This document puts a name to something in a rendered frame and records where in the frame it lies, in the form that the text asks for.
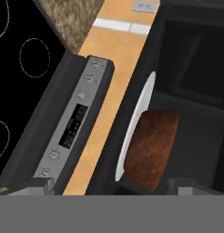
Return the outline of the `brown waffle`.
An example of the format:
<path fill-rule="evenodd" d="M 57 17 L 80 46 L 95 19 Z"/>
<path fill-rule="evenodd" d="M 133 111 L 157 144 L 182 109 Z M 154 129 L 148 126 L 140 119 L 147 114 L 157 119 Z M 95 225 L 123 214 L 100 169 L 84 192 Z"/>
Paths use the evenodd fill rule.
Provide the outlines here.
<path fill-rule="evenodd" d="M 124 162 L 125 177 L 145 189 L 156 189 L 167 166 L 178 131 L 179 114 L 148 110 L 141 114 Z"/>

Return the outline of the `white bowl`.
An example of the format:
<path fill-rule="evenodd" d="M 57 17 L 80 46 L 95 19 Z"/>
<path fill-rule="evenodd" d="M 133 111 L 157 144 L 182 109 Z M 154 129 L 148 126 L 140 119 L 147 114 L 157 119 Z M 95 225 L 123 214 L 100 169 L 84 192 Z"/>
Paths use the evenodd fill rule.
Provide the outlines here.
<path fill-rule="evenodd" d="M 131 138 L 133 136 L 133 133 L 136 129 L 137 122 L 139 118 L 141 117 L 142 113 L 148 110 L 148 106 L 152 97 L 153 88 L 155 85 L 156 80 L 156 72 L 152 71 L 149 76 L 146 84 L 144 85 L 141 94 L 138 98 L 138 101 L 136 103 L 136 107 L 134 109 L 134 112 L 132 114 L 132 117 L 130 119 L 127 133 L 125 135 L 122 148 L 120 150 L 120 154 L 117 161 L 117 169 L 115 174 L 115 181 L 118 182 L 122 175 L 124 174 L 124 161 L 127 155 L 127 150 L 131 141 Z"/>

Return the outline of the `grey wall outlet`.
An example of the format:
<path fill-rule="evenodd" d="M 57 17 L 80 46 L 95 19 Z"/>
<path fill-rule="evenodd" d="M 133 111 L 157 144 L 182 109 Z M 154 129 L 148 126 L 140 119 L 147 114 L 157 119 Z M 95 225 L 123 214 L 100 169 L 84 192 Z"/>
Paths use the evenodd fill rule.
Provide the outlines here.
<path fill-rule="evenodd" d="M 154 14 L 157 11 L 157 2 L 148 2 L 144 0 L 135 0 L 133 11 Z"/>

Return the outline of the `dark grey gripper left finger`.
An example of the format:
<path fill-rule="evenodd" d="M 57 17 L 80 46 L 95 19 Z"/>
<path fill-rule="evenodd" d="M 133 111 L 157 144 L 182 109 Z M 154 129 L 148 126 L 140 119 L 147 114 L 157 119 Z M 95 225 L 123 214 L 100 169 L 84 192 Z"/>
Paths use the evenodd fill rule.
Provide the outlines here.
<path fill-rule="evenodd" d="M 54 195 L 55 180 L 52 177 L 33 177 L 24 185 L 13 187 L 9 196 L 49 196 Z"/>

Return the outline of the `black microwave oven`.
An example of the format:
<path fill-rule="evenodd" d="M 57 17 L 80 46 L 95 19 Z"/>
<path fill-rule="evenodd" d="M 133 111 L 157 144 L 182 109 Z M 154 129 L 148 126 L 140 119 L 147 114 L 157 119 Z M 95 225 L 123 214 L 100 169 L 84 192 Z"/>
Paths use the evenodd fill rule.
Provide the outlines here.
<path fill-rule="evenodd" d="M 115 174 L 152 71 L 156 80 L 148 110 L 177 112 L 179 123 L 157 188 L 145 189 L 124 174 L 116 182 Z M 224 193 L 224 0 L 160 0 L 87 194 L 165 195 L 172 177 Z"/>

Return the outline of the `black stove with silver panel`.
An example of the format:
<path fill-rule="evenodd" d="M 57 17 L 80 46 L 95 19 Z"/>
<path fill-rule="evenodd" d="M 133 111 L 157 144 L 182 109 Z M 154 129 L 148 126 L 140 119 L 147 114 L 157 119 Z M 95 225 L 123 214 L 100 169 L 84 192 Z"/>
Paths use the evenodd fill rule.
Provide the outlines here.
<path fill-rule="evenodd" d="M 101 59 L 102 67 L 91 66 Z M 115 67 L 73 54 L 37 0 L 0 0 L 0 188 L 24 185 L 43 168 L 63 194 L 81 157 Z M 92 75 L 94 82 L 85 81 Z M 82 90 L 85 99 L 77 97 Z M 52 149 L 59 159 L 50 161 Z"/>

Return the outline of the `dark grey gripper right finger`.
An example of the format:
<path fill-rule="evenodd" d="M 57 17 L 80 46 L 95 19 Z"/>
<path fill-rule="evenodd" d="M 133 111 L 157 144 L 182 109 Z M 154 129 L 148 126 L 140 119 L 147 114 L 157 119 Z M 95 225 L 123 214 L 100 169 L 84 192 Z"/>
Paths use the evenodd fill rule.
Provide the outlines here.
<path fill-rule="evenodd" d="M 203 187 L 193 179 L 172 177 L 168 180 L 168 194 L 177 196 L 224 196 L 224 193 Z"/>

